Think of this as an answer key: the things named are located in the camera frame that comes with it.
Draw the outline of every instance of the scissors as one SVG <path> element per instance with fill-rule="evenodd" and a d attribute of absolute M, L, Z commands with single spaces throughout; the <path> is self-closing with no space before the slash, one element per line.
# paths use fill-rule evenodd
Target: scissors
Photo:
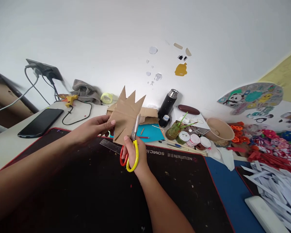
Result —
<path fill-rule="evenodd" d="M 122 160 L 122 154 L 123 154 L 124 146 L 122 146 L 121 153 L 120 153 L 120 164 L 123 167 L 126 165 L 126 169 L 127 169 L 128 172 L 133 172 L 136 169 L 137 165 L 138 165 L 139 149 L 138 149 L 138 143 L 137 143 L 137 140 L 135 139 L 135 137 L 136 137 L 136 134 L 137 134 L 137 131 L 138 131 L 139 121 L 140 121 L 140 114 L 138 114 L 138 116 L 137 116 L 135 125 L 133 127 L 132 134 L 130 135 L 130 139 L 133 141 L 133 144 L 135 145 L 135 149 L 136 149 L 136 160 L 135 160 L 135 163 L 134 163 L 134 165 L 133 165 L 133 167 L 131 169 L 129 168 L 128 151 L 127 151 L 127 153 L 125 155 L 124 162 Z"/>

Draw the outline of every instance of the person's left hand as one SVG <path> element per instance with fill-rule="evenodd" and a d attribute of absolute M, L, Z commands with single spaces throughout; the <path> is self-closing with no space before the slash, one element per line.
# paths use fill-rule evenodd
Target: person's left hand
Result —
<path fill-rule="evenodd" d="M 115 120 L 107 122 L 109 115 L 98 116 L 89 119 L 82 125 L 68 133 L 64 138 L 74 144 L 85 146 L 99 134 L 106 134 L 108 131 L 111 135 L 114 133 Z"/>

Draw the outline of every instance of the yellow scissor handle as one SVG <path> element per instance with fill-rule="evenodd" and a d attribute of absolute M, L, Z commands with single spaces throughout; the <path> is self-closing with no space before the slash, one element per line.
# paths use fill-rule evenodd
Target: yellow scissor handle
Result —
<path fill-rule="evenodd" d="M 138 165 L 138 161 L 139 161 L 139 149 L 138 149 L 137 140 L 133 141 L 133 144 L 135 145 L 135 149 L 136 149 L 136 160 L 135 160 L 133 167 L 130 169 L 129 168 L 129 158 L 127 159 L 126 169 L 128 172 L 133 172 L 136 169 L 136 167 Z"/>

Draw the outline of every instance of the pile of paper strips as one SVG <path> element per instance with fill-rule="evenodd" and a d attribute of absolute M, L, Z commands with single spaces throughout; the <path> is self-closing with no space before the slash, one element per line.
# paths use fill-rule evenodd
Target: pile of paper strips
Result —
<path fill-rule="evenodd" d="M 242 168 L 253 173 L 251 176 L 244 176 L 257 185 L 261 197 L 291 231 L 291 173 L 259 161 L 251 163 L 252 169 Z"/>

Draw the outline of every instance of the black thermos bottle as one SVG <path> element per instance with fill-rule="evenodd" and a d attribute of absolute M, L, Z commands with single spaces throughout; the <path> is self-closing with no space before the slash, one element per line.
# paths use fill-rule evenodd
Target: black thermos bottle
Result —
<path fill-rule="evenodd" d="M 162 118 L 164 115 L 168 115 L 177 99 L 178 91 L 171 89 L 170 92 L 166 95 L 166 98 L 158 111 L 158 118 Z"/>

